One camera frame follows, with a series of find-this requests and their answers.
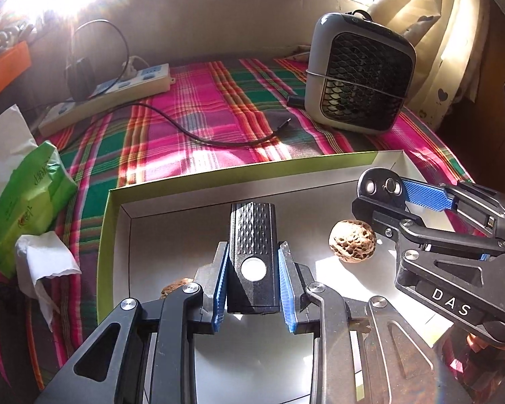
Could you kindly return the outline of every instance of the power strip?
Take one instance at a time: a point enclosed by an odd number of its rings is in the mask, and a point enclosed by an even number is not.
[[[114,80],[101,83],[97,86],[94,94],[100,93]],[[106,111],[111,107],[119,106],[126,102],[132,102],[140,98],[165,93],[170,90],[170,85],[175,80],[170,77],[168,64],[157,65],[138,72],[137,76],[130,80],[118,82],[105,94],[92,100],[79,103],[60,103],[48,112],[39,124],[39,132],[48,137],[59,130],[72,124],[78,123],[92,115]]]

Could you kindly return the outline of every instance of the plaid tablecloth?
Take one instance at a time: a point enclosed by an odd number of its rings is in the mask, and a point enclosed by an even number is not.
[[[429,182],[456,182],[468,175],[450,150],[411,112],[391,131],[367,136],[337,131],[286,107],[288,94],[304,95],[306,65],[287,60],[209,62],[171,69],[168,93],[145,101],[196,134],[246,141],[269,135],[292,118],[278,138],[250,148],[216,148],[192,141],[142,106],[124,107],[78,123],[50,140],[78,184],[55,230],[77,259],[82,275],[55,278],[49,290],[60,314],[53,333],[37,302],[27,308],[28,345],[39,387],[52,378],[97,326],[97,252],[109,189],[216,168],[346,152],[403,149]],[[455,229],[463,230],[456,217]],[[7,376],[2,366],[3,375]]]

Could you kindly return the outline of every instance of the gray heater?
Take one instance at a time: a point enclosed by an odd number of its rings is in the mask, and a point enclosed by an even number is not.
[[[334,128],[387,131],[404,104],[415,59],[412,45],[392,30],[349,14],[326,14],[312,37],[305,110]]]

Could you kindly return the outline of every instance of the orange object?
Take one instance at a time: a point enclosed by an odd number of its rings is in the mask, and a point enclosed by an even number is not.
[[[25,41],[3,52],[0,55],[0,93],[31,65],[30,51]]]

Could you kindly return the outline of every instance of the curtain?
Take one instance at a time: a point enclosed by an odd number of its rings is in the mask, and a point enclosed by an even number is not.
[[[452,102],[478,80],[489,0],[374,0],[368,11],[415,47],[406,105],[438,129]]]

